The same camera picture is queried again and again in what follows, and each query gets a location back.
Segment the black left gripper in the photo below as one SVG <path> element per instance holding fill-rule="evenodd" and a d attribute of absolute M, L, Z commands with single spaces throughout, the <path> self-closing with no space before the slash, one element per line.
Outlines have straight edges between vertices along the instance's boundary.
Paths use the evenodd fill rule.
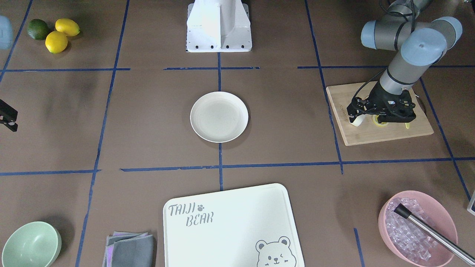
<path fill-rule="evenodd" d="M 416 119 L 415 107 L 409 90 L 400 95 L 389 93 L 377 82 L 366 99 L 353 96 L 347 106 L 351 123 L 361 115 L 378 115 L 378 123 L 410 123 Z"/>

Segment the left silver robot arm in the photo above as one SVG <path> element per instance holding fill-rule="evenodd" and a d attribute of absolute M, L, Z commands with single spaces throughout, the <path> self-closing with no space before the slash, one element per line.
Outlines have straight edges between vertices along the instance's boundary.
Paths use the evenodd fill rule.
<path fill-rule="evenodd" d="M 350 124 L 359 126 L 366 116 L 376 122 L 410 123 L 416 118 L 409 90 L 460 39 L 461 22 L 450 16 L 430 23 L 417 22 L 429 0 L 396 0 L 380 20 L 367 22 L 361 43 L 371 49 L 396 51 L 394 59 L 366 98 L 355 93 L 347 107 Z"/>

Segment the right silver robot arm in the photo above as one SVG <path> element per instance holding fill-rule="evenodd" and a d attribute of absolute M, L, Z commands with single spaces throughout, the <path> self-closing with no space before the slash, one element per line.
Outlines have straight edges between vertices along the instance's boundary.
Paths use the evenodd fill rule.
<path fill-rule="evenodd" d="M 10 20 L 5 16 L 0 16 L 0 49 L 5 50 L 13 44 L 13 29 Z M 0 100 L 0 122 L 2 125 L 17 132 L 18 124 L 16 123 L 18 111 Z"/>

